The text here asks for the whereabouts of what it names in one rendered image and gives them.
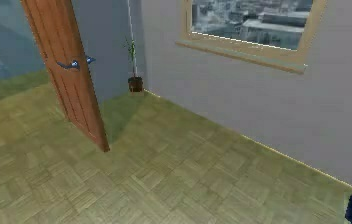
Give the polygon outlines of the green potted house plant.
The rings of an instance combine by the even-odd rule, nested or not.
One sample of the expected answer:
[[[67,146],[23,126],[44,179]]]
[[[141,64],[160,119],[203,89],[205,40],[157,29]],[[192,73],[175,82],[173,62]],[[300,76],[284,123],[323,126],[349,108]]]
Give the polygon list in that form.
[[[143,79],[137,75],[137,67],[135,62],[136,48],[135,41],[126,39],[125,47],[127,48],[129,59],[132,65],[132,76],[128,79],[128,88],[131,93],[143,91]]]

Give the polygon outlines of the wooden framed window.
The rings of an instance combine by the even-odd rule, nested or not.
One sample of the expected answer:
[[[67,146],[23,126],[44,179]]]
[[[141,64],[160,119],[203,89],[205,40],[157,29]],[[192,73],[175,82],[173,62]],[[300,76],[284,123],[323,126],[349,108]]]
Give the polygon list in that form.
[[[182,0],[177,44],[302,74],[327,0]]]

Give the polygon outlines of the brown wooden room door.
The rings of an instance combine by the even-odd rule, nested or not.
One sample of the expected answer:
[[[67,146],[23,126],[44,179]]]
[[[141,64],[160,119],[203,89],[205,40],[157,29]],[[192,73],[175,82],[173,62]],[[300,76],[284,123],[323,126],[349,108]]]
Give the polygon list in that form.
[[[109,150],[71,0],[20,0],[62,111],[102,151]]]

